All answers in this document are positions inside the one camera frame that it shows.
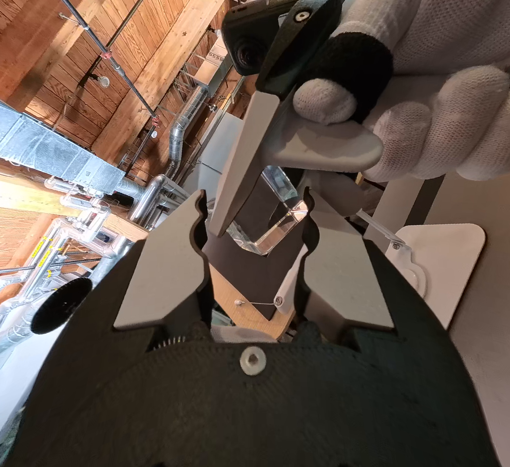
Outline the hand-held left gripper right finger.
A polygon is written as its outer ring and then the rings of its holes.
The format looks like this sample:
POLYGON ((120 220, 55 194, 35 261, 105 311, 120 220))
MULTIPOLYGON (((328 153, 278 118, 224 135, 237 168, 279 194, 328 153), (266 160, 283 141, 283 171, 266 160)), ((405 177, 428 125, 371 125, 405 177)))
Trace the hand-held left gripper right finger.
POLYGON ((353 327, 392 331, 394 323, 363 237, 309 187, 303 256, 296 280, 296 313, 314 322, 330 343, 353 327))

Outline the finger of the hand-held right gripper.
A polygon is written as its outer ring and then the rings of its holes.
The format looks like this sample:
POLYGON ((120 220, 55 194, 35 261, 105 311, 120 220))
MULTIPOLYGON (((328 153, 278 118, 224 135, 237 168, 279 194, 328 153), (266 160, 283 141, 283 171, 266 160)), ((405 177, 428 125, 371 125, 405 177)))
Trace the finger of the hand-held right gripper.
POLYGON ((222 236, 267 166, 360 172, 380 159, 383 143, 355 121, 325 126, 304 119, 293 107, 294 91, 281 101, 255 92, 243 126, 227 157, 209 231, 222 236))
POLYGON ((346 175, 307 173, 306 186, 343 217, 355 215, 364 206, 363 190, 346 175))

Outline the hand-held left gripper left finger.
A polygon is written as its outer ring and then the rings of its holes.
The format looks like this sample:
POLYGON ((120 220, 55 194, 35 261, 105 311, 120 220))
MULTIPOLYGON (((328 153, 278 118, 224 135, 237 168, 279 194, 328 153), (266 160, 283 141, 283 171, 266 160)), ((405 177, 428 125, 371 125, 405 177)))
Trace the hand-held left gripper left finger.
POLYGON ((148 235, 114 321, 117 330, 211 327, 214 292, 207 257, 207 193, 195 191, 148 235))

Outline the clear acrylic cube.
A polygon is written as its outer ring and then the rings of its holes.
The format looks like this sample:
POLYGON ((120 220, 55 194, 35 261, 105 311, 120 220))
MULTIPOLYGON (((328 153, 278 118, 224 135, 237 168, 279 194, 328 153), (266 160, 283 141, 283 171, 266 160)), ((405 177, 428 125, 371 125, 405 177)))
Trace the clear acrylic cube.
POLYGON ((227 233, 242 249, 268 255, 307 211, 285 172, 278 166, 267 166, 227 233))

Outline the person's left hand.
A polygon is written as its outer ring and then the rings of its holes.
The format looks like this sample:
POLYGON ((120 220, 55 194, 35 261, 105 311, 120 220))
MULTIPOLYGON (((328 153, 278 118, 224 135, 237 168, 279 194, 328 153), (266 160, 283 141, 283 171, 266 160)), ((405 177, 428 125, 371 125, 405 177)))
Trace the person's left hand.
POLYGON ((239 326, 211 325, 210 333, 216 343, 277 343, 265 332, 239 326))

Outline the person's right hand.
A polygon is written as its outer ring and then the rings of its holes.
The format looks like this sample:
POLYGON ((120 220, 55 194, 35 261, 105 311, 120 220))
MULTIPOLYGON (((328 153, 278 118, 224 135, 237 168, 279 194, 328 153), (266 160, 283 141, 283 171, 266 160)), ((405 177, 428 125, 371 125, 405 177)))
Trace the person's right hand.
POLYGON ((354 0, 301 81, 299 116, 381 139, 370 180, 509 173, 509 0, 354 0))

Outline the wood-framed dark divider panel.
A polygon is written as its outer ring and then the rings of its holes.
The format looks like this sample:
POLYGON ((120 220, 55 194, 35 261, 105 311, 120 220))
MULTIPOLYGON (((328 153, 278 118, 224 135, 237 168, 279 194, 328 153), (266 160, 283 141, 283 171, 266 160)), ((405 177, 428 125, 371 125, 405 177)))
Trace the wood-framed dark divider panel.
POLYGON ((293 311, 280 313, 273 299, 303 247, 302 233, 300 222, 265 256, 242 249, 227 233, 220 238, 208 233, 203 252, 210 262, 215 299, 235 325, 276 340, 288 329, 293 311))

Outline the black floor-to-ceiling pole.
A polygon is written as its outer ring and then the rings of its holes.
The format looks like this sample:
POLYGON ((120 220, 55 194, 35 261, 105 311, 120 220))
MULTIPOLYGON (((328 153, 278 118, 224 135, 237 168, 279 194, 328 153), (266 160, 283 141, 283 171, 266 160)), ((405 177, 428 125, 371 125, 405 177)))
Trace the black floor-to-ceiling pole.
POLYGON ((53 292, 34 314, 30 331, 44 335, 65 324, 92 291, 91 279, 80 277, 53 292))

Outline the white lamp stand with base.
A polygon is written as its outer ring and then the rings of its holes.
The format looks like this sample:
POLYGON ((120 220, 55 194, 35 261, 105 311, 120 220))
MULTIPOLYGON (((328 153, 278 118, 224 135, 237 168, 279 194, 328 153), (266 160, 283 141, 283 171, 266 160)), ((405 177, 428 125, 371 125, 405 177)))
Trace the white lamp stand with base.
POLYGON ((386 257, 448 329, 486 243, 478 225, 423 224, 401 228, 386 257))

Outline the round silver duct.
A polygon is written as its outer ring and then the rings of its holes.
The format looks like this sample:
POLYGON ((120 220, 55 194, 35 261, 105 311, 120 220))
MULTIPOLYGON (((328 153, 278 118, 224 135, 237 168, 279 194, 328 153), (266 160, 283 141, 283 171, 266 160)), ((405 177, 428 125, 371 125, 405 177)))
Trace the round silver duct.
POLYGON ((144 189, 142 196, 131 209, 129 220, 138 226, 144 226, 145 219, 153 207, 158 203, 157 199, 162 190, 171 188, 174 184, 173 177, 178 170, 182 159, 182 146, 184 135, 204 105, 208 96, 208 90, 204 86, 197 85, 188 96, 179 113, 169 127, 168 161, 162 174, 154 177, 144 189))

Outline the grey rectangular air duct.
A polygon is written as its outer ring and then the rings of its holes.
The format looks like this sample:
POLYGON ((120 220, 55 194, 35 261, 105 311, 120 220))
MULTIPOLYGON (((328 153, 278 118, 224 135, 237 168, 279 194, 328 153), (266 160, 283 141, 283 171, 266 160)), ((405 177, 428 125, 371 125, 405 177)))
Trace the grey rectangular air duct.
POLYGON ((4 102, 1 158, 108 195, 119 189, 124 178, 120 169, 4 102))

